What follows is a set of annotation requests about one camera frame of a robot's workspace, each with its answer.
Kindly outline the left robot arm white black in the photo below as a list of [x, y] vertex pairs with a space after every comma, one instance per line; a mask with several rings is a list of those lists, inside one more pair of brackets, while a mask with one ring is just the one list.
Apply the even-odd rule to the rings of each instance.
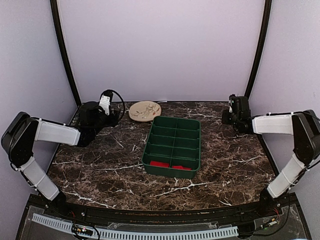
[[71, 213], [66, 196], [36, 160], [35, 146], [40, 143], [85, 148], [107, 127], [115, 127], [124, 111], [102, 107], [89, 101], [78, 109], [74, 125], [68, 125], [19, 112], [1, 138], [11, 167], [21, 173], [29, 185], [51, 202], [51, 210], [60, 218]]

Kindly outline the green divided plastic organizer tray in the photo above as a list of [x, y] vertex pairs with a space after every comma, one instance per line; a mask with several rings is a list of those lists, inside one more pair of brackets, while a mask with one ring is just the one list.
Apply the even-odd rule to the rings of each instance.
[[[151, 161], [170, 165], [151, 166]], [[196, 119], [155, 117], [141, 162], [146, 173], [151, 175], [193, 179], [201, 167], [201, 123]], [[185, 166], [192, 170], [179, 170], [172, 166]]]

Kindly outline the red sock plain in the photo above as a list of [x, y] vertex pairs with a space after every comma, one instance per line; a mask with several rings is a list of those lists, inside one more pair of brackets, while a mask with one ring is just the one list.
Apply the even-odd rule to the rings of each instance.
[[191, 171], [192, 170], [192, 168], [186, 167], [186, 166], [183, 166], [183, 165], [172, 165], [171, 167], [173, 169], [177, 169], [177, 170], [184, 170], [184, 171]]

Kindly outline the red Santa sock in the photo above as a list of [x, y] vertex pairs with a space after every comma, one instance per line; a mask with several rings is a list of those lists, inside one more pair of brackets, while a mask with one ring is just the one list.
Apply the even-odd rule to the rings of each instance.
[[167, 162], [161, 162], [161, 161], [151, 161], [149, 163], [150, 166], [155, 166], [155, 167], [161, 167], [161, 168], [169, 168], [170, 164]]

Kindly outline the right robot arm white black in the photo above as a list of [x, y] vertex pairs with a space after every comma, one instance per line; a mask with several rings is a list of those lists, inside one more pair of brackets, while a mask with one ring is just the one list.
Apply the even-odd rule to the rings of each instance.
[[249, 99], [234, 94], [229, 96], [228, 104], [228, 109], [222, 112], [221, 121], [232, 126], [237, 134], [261, 138], [279, 136], [291, 141], [288, 161], [275, 179], [264, 187], [255, 205], [255, 213], [266, 217], [279, 199], [316, 165], [315, 160], [320, 156], [320, 119], [311, 109], [253, 116]]

